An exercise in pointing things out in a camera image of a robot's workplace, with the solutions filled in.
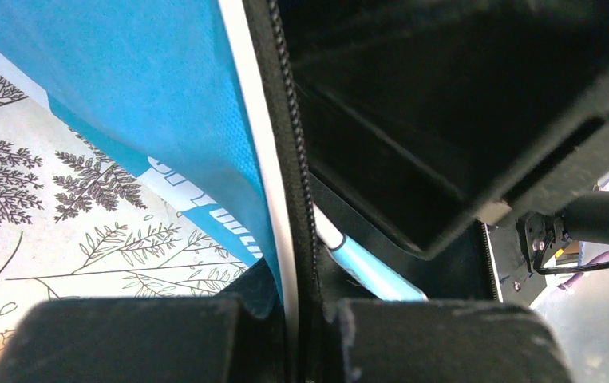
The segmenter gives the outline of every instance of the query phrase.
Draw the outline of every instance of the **blue and white marker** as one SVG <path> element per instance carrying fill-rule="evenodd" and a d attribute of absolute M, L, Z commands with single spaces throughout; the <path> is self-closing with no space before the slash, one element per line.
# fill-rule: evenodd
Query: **blue and white marker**
<path fill-rule="evenodd" d="M 314 206 L 314 215 L 318 236 L 330 249 L 334 261 L 371 293 L 385 301 L 428 300 L 423 291 L 341 233 L 318 206 Z"/>

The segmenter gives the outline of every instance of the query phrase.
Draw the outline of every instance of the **blue fabric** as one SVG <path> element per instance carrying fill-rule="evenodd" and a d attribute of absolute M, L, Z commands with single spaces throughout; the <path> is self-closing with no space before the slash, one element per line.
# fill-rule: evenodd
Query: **blue fabric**
<path fill-rule="evenodd" d="M 0 52 L 48 92 L 53 113 L 85 122 L 79 133 L 154 157 L 207 192 L 280 280 L 216 0 L 0 0 Z"/>

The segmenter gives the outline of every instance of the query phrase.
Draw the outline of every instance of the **purple cable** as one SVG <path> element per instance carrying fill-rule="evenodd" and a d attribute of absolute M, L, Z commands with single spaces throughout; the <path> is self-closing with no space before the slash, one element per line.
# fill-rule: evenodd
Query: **purple cable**
<path fill-rule="evenodd" d="M 592 260 L 588 261 L 587 265 L 595 265 L 597 263 L 601 263 L 601 262 L 609 260 L 608 258 L 609 258 L 609 250 L 605 251 L 601 255 L 598 255 L 595 258 L 593 258 Z M 569 287 L 572 287 L 572 285 L 574 285 L 577 281 L 579 281 L 581 279 L 581 277 L 583 277 L 583 273 L 574 274 L 567 281 L 560 283 L 558 285 L 558 288 L 561 290 L 567 291 L 567 289 Z"/>

